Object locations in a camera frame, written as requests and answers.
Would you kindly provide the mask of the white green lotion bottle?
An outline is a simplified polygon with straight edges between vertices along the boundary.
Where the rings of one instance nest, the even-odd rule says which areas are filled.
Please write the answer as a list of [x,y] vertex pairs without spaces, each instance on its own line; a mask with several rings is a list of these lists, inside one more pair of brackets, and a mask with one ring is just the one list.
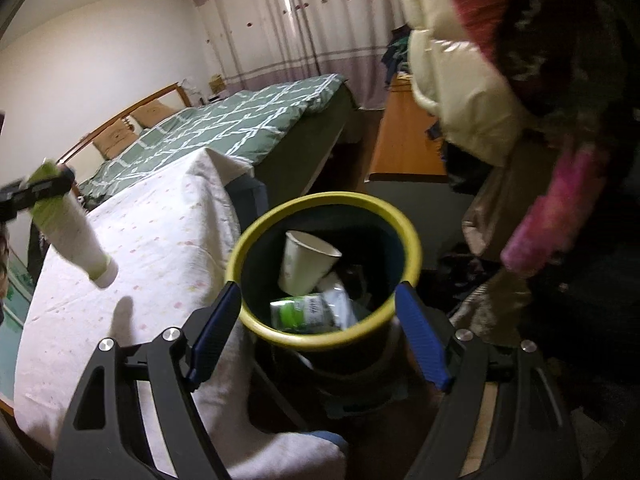
[[[46,159],[42,164],[55,162]],[[40,200],[29,209],[29,213],[38,230],[58,254],[83,270],[97,288],[106,289],[115,281],[117,263],[102,248],[96,231],[72,190],[64,196]]]

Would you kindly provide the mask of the white paper cup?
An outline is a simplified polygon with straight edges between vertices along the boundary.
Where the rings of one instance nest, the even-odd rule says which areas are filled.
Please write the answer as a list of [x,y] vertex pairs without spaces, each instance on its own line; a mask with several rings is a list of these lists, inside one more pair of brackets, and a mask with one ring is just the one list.
[[330,272],[342,253],[325,240],[306,232],[291,230],[285,237],[280,289],[288,296],[307,295]]

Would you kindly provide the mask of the white blue packet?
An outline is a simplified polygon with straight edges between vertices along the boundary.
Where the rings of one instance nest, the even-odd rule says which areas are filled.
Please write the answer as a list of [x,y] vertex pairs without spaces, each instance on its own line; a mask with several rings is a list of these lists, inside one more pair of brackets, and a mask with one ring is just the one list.
[[346,288],[335,272],[326,275],[317,285],[318,293],[329,306],[334,325],[340,330],[347,330],[358,323],[354,304],[349,298]]

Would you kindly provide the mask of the yellow-rimmed dark trash bin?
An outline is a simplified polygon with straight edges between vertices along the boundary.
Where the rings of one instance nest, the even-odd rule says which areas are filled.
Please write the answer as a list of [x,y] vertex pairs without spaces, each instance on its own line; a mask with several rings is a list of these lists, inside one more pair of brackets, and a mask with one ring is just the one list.
[[[309,233],[341,252],[331,270],[346,288],[356,323],[346,330],[296,334],[273,327],[269,305],[278,285],[290,231]],[[326,192],[289,200],[259,217],[231,254],[226,278],[242,292],[240,321],[257,339],[284,351],[314,374],[346,380],[373,373],[395,352],[396,287],[416,284],[421,243],[409,219],[373,196]]]

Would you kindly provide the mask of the brown pillow left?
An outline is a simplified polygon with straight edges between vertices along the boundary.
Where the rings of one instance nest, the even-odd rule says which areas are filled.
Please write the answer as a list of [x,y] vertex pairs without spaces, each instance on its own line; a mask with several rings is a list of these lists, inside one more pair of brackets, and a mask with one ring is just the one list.
[[115,120],[92,141],[104,159],[114,159],[138,140],[137,133],[123,119]]

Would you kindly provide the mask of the brown pillow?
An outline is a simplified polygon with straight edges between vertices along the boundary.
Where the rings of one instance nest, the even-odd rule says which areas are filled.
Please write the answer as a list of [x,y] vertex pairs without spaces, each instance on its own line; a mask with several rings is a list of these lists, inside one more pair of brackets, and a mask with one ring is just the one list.
[[114,159],[138,140],[137,133],[123,119],[115,120],[92,141],[104,159]]
[[174,110],[159,100],[153,100],[133,110],[130,116],[134,118],[142,128],[147,129],[156,126],[176,113],[177,110]]

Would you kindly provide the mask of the brown pillow right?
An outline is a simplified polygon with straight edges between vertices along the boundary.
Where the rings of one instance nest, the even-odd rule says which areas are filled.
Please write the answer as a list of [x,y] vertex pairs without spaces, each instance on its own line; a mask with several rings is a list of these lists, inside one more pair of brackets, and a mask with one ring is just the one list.
[[174,110],[159,100],[153,100],[133,110],[130,116],[134,118],[142,128],[147,129],[156,126],[176,113],[177,110]]

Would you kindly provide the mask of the white floral table cloth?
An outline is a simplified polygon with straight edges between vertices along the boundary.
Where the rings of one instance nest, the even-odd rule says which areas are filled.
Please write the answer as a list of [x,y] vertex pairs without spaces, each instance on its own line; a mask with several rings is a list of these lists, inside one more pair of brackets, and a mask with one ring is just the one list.
[[[242,173],[237,162],[199,150],[93,209],[88,219],[96,238],[118,266],[107,288],[48,251],[15,370],[15,418],[32,440],[56,447],[70,399],[102,338],[142,344],[214,301],[241,234],[226,185]],[[344,477],[346,456],[334,437],[255,428],[248,390],[250,342],[235,326],[215,373],[193,396],[233,478]]]

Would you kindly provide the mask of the beige hanging bag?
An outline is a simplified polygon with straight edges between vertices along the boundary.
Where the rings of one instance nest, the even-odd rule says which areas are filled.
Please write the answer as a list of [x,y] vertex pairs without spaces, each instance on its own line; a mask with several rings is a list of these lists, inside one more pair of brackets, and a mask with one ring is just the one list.
[[473,255],[498,261],[524,216],[514,173],[495,169],[462,219],[462,234]]

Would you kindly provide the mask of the pink fuzzy garment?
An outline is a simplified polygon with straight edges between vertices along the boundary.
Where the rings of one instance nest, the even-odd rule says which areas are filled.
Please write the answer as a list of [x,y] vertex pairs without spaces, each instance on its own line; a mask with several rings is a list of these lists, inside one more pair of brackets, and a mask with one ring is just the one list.
[[506,270],[532,276],[570,248],[602,191],[604,163],[605,154],[593,144],[561,154],[547,192],[529,207],[501,252]]

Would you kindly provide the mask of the white purple curtain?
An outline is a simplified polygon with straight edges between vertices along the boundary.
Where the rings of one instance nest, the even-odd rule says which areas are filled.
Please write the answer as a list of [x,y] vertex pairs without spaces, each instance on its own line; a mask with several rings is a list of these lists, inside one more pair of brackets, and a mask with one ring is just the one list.
[[229,92],[323,74],[345,77],[356,102],[386,100],[382,62],[405,23],[399,0],[192,0],[210,70]]

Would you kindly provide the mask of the long wooden low cabinet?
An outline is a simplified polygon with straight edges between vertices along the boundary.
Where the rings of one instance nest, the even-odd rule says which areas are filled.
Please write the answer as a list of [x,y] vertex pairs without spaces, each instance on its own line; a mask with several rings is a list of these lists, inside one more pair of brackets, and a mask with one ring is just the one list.
[[366,182],[446,183],[442,142],[427,133],[435,122],[414,99],[410,78],[395,75],[388,87]]

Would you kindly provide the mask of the cream puffer jacket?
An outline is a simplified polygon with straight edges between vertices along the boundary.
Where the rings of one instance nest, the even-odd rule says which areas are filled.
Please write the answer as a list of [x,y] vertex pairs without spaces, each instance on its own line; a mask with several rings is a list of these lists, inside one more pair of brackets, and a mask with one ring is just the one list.
[[522,109],[508,84],[464,29],[454,0],[400,2],[411,28],[416,102],[439,120],[447,142],[503,167],[522,128]]

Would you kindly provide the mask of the pile of dark clothes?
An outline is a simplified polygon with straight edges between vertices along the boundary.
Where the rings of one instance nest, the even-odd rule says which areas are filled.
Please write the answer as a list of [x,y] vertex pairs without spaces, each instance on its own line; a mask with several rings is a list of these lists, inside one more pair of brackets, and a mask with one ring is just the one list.
[[408,47],[411,28],[405,24],[392,30],[392,39],[381,58],[385,66],[385,85],[388,87],[396,74],[410,73]]

